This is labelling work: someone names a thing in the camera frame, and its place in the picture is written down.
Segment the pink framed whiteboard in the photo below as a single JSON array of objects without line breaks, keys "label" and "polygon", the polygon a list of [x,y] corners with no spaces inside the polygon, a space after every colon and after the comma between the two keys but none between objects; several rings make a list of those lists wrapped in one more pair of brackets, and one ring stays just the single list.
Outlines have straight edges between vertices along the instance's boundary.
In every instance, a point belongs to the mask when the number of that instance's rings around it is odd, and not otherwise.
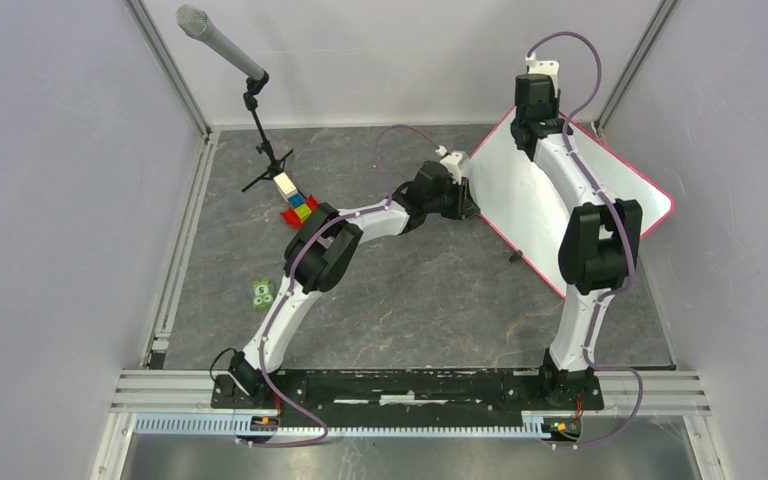
[{"label": "pink framed whiteboard", "polygon": [[[550,179],[516,148],[509,109],[464,167],[471,195],[485,221],[560,296],[566,283],[558,267],[558,249],[568,211]],[[626,160],[574,123],[573,139],[589,167],[617,197],[635,199],[643,208],[646,237],[673,212],[673,199]]]}]

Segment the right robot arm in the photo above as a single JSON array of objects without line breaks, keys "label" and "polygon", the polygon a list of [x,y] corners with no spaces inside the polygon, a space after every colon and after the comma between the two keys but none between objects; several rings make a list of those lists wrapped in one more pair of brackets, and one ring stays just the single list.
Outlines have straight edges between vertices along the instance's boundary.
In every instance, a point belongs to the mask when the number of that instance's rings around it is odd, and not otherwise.
[{"label": "right robot arm", "polygon": [[558,251],[566,300],[537,382],[540,400],[551,408],[596,388],[596,339],[610,302],[636,274],[643,217],[638,201],[613,197],[586,163],[559,99],[545,73],[515,79],[515,145],[547,175],[568,211]]}]

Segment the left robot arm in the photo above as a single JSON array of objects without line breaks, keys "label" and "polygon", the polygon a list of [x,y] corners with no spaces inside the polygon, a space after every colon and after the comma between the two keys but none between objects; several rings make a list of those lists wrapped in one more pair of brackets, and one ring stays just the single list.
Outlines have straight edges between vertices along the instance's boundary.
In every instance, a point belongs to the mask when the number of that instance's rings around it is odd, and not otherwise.
[{"label": "left robot arm", "polygon": [[420,227],[430,214],[451,220],[480,212],[463,173],[469,156],[461,151],[425,162],[415,178],[378,203],[338,210],[319,204],[285,250],[284,275],[261,326],[229,365],[238,397],[250,407],[274,394],[268,375],[277,371],[301,321],[320,296],[344,277],[358,247]]}]

